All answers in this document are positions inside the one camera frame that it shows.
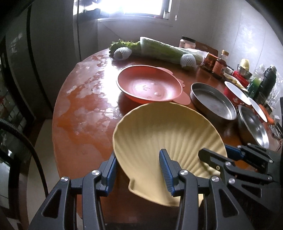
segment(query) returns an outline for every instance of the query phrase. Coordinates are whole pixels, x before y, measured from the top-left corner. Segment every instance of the black jar lid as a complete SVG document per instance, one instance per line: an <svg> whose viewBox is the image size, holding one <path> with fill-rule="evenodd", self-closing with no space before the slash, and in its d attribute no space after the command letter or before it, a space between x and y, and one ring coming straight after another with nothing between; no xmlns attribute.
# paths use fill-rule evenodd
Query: black jar lid
<svg viewBox="0 0 283 230"><path fill-rule="evenodd" d="M193 43L196 42L194 39L191 39L191 38L188 38L188 37L185 37L185 36L182 36L182 39L183 39L183 40L187 40L187 41L189 41L189 42L193 42Z"/></svg>

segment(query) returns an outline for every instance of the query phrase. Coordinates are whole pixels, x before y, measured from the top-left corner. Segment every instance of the red package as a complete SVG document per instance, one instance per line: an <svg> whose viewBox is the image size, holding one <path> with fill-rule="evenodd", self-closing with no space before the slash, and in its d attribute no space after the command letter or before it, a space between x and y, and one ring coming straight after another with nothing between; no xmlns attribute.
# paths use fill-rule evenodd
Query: red package
<svg viewBox="0 0 283 230"><path fill-rule="evenodd" d="M244 79L236 70L233 71L232 76L237 78L238 81L244 86L245 88L249 85L248 80Z"/></svg>

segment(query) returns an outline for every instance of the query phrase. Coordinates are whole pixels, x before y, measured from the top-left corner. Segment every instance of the wooden table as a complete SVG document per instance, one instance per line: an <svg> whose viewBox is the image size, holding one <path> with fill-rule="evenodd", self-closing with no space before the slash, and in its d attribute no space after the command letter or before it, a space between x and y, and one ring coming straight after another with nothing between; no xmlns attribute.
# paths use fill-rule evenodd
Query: wooden table
<svg viewBox="0 0 283 230"><path fill-rule="evenodd" d="M195 73L188 72L179 65L142 57L114 61L108 52L108 49L102 50L78 63L58 94L52 138L60 177L83 177L98 169L101 162L110 157L116 124L126 113L139 106L116 85L118 73L123 68L137 64L167 68L175 77L184 81L187 94L190 94L194 82L203 82L224 91L225 85L202 69ZM188 107L196 110L193 103ZM241 144L235 124L227 128L215 126L225 144ZM270 149L277 150L279 141L272 138L267 124L265 127ZM244 162L239 166L246 167ZM144 223L162 221L168 215L177 215L178 208L161 206L132 194L128 190L128 183L129 179L119 168L113 192L109 197L101 199L106 222ZM81 197L78 197L77 212L81 216Z"/></svg>

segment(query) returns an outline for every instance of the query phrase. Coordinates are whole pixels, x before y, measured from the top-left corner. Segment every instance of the carrot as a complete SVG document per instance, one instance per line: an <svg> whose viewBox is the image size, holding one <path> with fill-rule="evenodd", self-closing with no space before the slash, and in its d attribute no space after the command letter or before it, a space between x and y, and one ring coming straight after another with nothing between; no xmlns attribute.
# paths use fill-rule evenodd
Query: carrot
<svg viewBox="0 0 283 230"><path fill-rule="evenodd" d="M266 116L267 122L271 125L275 125L275 121L270 117L267 110L262 105L259 105L259 107L261 108L262 112Z"/></svg>

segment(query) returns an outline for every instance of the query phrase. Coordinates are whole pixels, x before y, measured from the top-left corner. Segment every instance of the window sill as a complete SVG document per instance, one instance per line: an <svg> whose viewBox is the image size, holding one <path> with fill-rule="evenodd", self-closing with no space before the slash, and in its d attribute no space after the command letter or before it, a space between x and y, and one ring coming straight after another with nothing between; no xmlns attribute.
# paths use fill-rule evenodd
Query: window sill
<svg viewBox="0 0 283 230"><path fill-rule="evenodd" d="M153 18L153 17L146 17L146 16L136 16L136 15L124 15L124 16L115 16L110 18L100 18L98 22L108 22L108 21L139 21L139 22L149 22L154 24L163 24L172 27L172 21L161 19L161 18Z"/></svg>

